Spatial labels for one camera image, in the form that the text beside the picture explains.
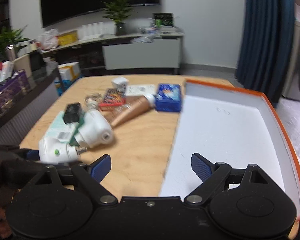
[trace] brown tube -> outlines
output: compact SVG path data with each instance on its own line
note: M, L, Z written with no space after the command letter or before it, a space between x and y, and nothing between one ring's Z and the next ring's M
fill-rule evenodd
M141 96L133 100L130 104L119 106L109 114L105 115L105 119L112 128L119 126L154 107L154 96L151 94Z

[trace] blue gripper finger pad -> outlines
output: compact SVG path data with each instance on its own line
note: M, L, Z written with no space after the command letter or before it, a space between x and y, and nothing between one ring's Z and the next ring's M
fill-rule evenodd
M91 169L90 175L91 177L95 178L97 182L100 183L110 171L111 171L111 157L107 156Z
M28 161L39 161L40 155L38 150L30 150L27 152L27 158Z
M210 167L194 154L191 157L191 168L202 182L212 175Z

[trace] yellow box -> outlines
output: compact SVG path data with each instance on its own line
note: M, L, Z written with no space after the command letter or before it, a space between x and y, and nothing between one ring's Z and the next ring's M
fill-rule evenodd
M74 43L78 40L78 33L77 31L71 31L71 32L60 34L58 40L60 46Z

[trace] washing machine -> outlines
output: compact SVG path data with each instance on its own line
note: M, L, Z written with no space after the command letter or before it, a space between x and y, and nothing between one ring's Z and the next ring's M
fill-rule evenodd
M300 22L298 20L295 20L290 63L282 95L300 101Z

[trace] blue curtain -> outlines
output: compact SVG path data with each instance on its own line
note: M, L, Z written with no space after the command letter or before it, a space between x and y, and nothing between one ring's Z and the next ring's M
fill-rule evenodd
M293 30L294 0L247 0L236 78L273 105L284 85Z

